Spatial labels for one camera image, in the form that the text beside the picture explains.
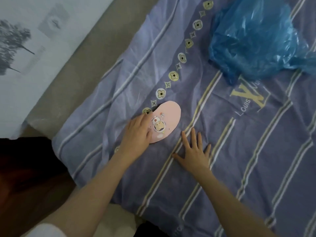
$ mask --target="bed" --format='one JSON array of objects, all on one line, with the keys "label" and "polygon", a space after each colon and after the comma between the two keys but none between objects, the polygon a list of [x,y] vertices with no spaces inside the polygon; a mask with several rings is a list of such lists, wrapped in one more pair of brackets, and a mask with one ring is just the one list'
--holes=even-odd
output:
[{"label": "bed", "polygon": [[[214,15],[232,0],[159,0],[127,50],[53,139],[84,186],[117,151],[125,124],[176,101],[180,123],[128,169],[112,201],[169,236],[224,236],[201,187],[173,159],[180,132],[212,143],[214,175],[280,236],[315,236],[316,81],[296,71],[228,86],[208,62]],[[287,0],[294,26],[316,51],[316,0]]]}]

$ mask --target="white sleeve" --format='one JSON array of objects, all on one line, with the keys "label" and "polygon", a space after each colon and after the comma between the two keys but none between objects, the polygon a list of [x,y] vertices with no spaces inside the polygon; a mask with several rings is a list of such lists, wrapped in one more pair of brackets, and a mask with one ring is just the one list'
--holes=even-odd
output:
[{"label": "white sleeve", "polygon": [[66,237],[66,235],[52,224],[39,224],[26,237]]}]

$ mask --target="star motif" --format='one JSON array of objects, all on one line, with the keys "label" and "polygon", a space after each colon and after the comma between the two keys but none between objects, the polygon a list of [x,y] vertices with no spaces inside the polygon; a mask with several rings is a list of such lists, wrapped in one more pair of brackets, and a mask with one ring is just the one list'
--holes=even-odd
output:
[{"label": "star motif", "polygon": [[205,16],[206,14],[205,14],[205,11],[200,11],[200,17],[203,17],[203,16]]},{"label": "star motif", "polygon": [[190,33],[190,37],[191,37],[191,38],[196,37],[195,31]]},{"label": "star motif", "polygon": [[178,64],[176,64],[176,68],[177,68],[177,70],[182,68],[180,62]]},{"label": "star motif", "polygon": [[157,100],[151,100],[151,107],[157,106]]},{"label": "star motif", "polygon": [[171,81],[165,82],[165,85],[166,85],[166,89],[167,89],[167,88],[171,88]]}]

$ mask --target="tree painting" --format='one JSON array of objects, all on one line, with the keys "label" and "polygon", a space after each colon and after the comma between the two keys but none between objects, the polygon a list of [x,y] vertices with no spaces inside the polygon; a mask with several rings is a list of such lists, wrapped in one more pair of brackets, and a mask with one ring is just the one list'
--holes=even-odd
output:
[{"label": "tree painting", "polygon": [[11,68],[11,64],[18,49],[22,48],[35,54],[24,46],[29,39],[29,29],[22,27],[21,24],[12,25],[7,20],[0,20],[0,75],[5,75],[7,69],[17,71]]}]

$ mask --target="hand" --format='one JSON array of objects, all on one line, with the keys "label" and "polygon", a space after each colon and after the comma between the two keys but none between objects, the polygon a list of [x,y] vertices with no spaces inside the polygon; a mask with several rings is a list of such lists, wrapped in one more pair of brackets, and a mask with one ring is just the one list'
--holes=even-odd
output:
[{"label": "hand", "polygon": [[207,146],[204,153],[202,135],[199,132],[197,134],[198,138],[196,138],[194,128],[191,130],[192,148],[190,147],[184,131],[181,132],[181,136],[182,143],[185,147],[185,158],[181,158],[178,154],[173,154],[172,157],[175,158],[184,167],[184,169],[196,177],[201,168],[209,169],[211,145],[209,144]]},{"label": "hand", "polygon": [[116,155],[131,165],[147,149],[152,132],[148,129],[152,120],[152,112],[142,114],[132,119],[125,128],[125,133]]}]

